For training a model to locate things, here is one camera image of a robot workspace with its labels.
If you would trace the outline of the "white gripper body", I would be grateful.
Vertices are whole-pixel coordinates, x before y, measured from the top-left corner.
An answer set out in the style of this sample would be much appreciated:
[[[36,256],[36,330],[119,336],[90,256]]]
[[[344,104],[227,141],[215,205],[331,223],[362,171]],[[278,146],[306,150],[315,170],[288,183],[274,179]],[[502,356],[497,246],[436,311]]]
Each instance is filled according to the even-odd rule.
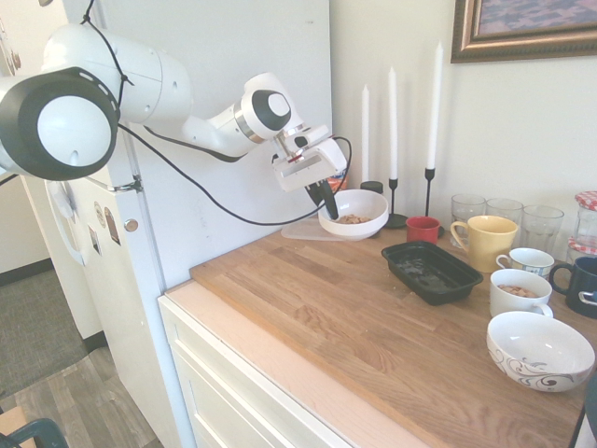
[[[326,139],[307,148],[298,161],[282,158],[272,166],[281,188],[289,192],[340,174],[347,168],[347,160],[339,145],[333,139]]]

